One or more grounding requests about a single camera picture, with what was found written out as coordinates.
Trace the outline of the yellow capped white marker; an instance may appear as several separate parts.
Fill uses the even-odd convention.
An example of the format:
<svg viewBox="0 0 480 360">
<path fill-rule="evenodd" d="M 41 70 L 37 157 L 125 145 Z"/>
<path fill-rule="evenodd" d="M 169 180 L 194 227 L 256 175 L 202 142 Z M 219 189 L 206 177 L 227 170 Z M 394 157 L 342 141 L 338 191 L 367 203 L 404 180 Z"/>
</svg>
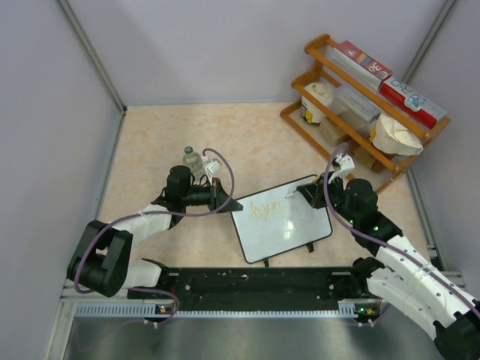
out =
<svg viewBox="0 0 480 360">
<path fill-rule="evenodd" d="M 313 184 L 315 183 L 317 180 L 319 180 L 320 176 L 316 176 L 315 178 L 312 178 L 311 181 L 310 181 L 310 184 Z M 285 196 L 285 199 L 287 198 L 290 198 L 292 197 L 293 195 L 295 195 L 296 193 L 298 193 L 299 190 L 298 188 L 296 187 L 295 189 L 291 190 L 289 193 L 287 193 L 287 195 Z"/>
</svg>

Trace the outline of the white whiteboard black frame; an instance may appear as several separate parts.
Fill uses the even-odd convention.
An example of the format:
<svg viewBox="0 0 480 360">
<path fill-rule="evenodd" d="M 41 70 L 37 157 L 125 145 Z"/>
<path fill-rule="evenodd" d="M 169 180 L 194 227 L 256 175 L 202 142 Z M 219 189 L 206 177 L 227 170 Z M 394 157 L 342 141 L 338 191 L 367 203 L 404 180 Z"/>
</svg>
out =
<svg viewBox="0 0 480 360">
<path fill-rule="evenodd" d="M 265 263 L 303 246 L 312 252 L 314 242 L 332 235 L 326 208 L 312 208 L 300 193 L 287 196 L 315 177 L 307 175 L 237 199 L 243 209 L 231 216 L 246 263 Z"/>
</svg>

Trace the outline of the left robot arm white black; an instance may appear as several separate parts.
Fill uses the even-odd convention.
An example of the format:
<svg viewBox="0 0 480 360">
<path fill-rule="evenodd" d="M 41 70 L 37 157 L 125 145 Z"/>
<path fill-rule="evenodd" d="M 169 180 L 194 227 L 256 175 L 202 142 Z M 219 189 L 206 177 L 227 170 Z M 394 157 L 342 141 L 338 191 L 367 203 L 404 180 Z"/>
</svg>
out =
<svg viewBox="0 0 480 360">
<path fill-rule="evenodd" d="M 160 196 L 143 210 L 110 223 L 93 220 L 86 225 L 67 267 L 67 278 L 80 294 L 99 293 L 109 298 L 123 288 L 144 287 L 154 297 L 165 296 L 170 279 L 161 274 L 162 266 L 148 259 L 132 262 L 132 248 L 173 229 L 184 218 L 242 209 L 219 178 L 195 184 L 187 166 L 174 166 Z"/>
</svg>

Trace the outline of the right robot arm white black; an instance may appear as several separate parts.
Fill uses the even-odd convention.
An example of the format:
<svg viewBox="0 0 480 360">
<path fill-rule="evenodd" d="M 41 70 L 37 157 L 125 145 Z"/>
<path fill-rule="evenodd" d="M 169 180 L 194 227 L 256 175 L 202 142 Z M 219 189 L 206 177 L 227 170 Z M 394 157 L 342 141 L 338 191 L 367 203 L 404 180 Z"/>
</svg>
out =
<svg viewBox="0 0 480 360">
<path fill-rule="evenodd" d="M 479 358 L 479 300 L 425 259 L 379 211 L 369 181 L 321 175 L 293 192 L 314 209 L 328 208 L 370 252 L 352 266 L 349 285 L 357 296 L 387 301 L 427 333 L 444 359 Z"/>
</svg>

